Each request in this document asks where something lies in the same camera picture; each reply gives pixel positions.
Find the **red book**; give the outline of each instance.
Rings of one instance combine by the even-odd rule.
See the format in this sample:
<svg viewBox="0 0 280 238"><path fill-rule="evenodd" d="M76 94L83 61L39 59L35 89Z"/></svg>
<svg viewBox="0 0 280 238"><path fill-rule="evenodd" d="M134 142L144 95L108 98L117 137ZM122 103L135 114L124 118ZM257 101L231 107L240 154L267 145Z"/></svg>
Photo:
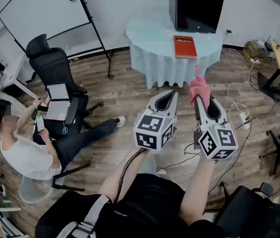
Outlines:
<svg viewBox="0 0 280 238"><path fill-rule="evenodd" d="M174 35L174 45L176 58L197 58L193 37Z"/></svg>

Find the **hand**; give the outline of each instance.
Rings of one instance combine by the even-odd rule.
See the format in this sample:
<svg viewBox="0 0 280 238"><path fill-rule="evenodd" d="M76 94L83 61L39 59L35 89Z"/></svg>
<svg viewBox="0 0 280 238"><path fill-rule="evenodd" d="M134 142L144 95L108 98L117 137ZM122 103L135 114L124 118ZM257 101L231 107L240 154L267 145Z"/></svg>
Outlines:
<svg viewBox="0 0 280 238"><path fill-rule="evenodd" d="M41 136L42 140L47 143L47 142L50 142L51 139L50 139L50 133L49 131L44 128L43 130L39 131L39 135Z"/></svg>
<svg viewBox="0 0 280 238"><path fill-rule="evenodd" d="M35 99L33 104L35 104L36 106L39 106L42 103L43 99L41 97L39 97L38 99Z"/></svg>

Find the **round table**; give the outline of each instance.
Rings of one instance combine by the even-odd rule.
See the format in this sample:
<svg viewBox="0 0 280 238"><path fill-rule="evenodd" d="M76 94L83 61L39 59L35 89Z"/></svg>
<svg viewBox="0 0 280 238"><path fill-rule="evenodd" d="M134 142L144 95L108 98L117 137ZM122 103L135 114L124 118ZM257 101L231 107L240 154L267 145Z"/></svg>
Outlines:
<svg viewBox="0 0 280 238"><path fill-rule="evenodd" d="M152 8L132 18L126 27L130 43L131 65L146 75L147 88L155 82L161 87L177 83L180 87L195 78L195 66L199 66L199 76L219 61L223 46L221 34L201 34L178 32L168 13L168 7ZM197 51L197 59L175 57L174 35L192 36Z"/></svg>

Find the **black shirt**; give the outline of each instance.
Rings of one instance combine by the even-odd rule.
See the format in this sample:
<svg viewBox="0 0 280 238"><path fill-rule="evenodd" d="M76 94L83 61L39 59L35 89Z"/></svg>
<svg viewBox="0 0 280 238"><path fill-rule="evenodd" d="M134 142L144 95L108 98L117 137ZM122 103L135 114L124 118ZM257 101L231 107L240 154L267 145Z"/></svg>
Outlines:
<svg viewBox="0 0 280 238"><path fill-rule="evenodd" d="M95 225L97 238L223 238L219 227L200 220L187 226L178 212L184 191L174 182L150 174L136 176L125 197L105 204ZM67 191L38 221L36 238L56 238L70 222L81 222L100 197Z"/></svg>

